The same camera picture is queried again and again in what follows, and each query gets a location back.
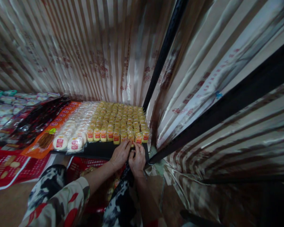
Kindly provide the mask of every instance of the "patterned clothing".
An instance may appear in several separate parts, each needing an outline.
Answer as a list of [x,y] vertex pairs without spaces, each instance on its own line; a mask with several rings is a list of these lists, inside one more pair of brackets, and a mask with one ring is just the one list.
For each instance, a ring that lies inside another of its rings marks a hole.
[[[50,166],[34,186],[20,226],[75,226],[88,203],[90,188],[80,177],[66,185],[66,168]],[[137,191],[128,163],[107,206],[103,226],[142,226]]]

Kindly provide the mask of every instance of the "striped curtain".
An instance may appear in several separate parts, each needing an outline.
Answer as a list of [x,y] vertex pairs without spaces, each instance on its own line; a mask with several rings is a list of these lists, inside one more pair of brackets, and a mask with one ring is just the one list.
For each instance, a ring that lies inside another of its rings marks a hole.
[[143,104],[175,0],[0,0],[0,89]]
[[[193,1],[184,18],[148,109],[158,152],[284,44],[284,0]],[[165,161],[167,183],[192,213],[256,226],[259,185],[200,180],[284,173],[284,84]]]

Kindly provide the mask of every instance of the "black tray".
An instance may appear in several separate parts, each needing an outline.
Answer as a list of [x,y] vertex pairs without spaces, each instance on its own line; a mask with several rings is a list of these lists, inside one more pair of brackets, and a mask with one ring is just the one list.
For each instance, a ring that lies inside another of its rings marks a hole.
[[[148,156],[148,148],[147,143],[142,144],[145,149],[145,159],[146,162],[149,160]],[[81,153],[74,153],[69,154],[71,156],[82,157],[82,158],[92,158],[92,159],[101,159],[101,160],[110,160],[111,156],[115,148],[118,145],[114,145],[113,142],[94,142],[94,143],[87,143],[87,146],[84,148],[84,152]],[[59,150],[51,150],[51,154],[63,154],[65,155],[65,151]]]

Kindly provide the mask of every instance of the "floor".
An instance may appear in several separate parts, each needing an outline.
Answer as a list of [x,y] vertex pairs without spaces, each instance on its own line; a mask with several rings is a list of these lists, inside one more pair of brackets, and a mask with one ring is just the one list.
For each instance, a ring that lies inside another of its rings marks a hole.
[[[179,214],[184,206],[173,186],[167,186],[161,176],[148,177],[153,197],[160,207],[168,227],[182,225]],[[18,226],[27,207],[27,199],[35,183],[21,183],[0,191],[0,226]]]

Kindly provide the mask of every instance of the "person's left hand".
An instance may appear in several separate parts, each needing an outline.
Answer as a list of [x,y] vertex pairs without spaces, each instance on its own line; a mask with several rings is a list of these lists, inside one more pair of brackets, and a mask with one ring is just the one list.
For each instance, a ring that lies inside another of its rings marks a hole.
[[114,153],[109,160],[114,167],[114,171],[119,170],[127,161],[131,145],[132,142],[129,139],[126,139],[114,150]]

